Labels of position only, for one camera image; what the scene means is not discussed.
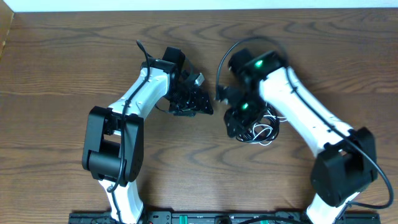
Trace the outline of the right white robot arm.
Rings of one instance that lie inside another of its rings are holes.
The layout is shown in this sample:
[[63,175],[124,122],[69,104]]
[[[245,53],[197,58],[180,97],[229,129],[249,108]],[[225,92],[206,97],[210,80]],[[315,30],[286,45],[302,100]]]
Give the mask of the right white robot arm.
[[242,49],[228,67],[245,89],[219,89],[231,106],[224,115],[228,136],[271,142],[285,118],[315,157],[310,175],[315,196],[306,215],[311,223],[336,223],[378,177],[373,134],[353,129],[326,109],[275,51],[254,57]]

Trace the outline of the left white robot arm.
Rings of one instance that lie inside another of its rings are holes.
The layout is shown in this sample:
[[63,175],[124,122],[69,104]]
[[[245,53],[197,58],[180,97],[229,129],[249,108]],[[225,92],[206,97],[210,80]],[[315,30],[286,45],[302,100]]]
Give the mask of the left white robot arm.
[[168,114],[194,117],[213,114],[209,94],[201,87],[201,73],[183,69],[185,54],[167,47],[162,58],[145,54],[140,74],[119,100],[88,114],[82,167],[104,188],[111,204],[108,216],[93,222],[139,223],[144,204],[136,179],[144,160],[144,121],[157,102],[169,102]]

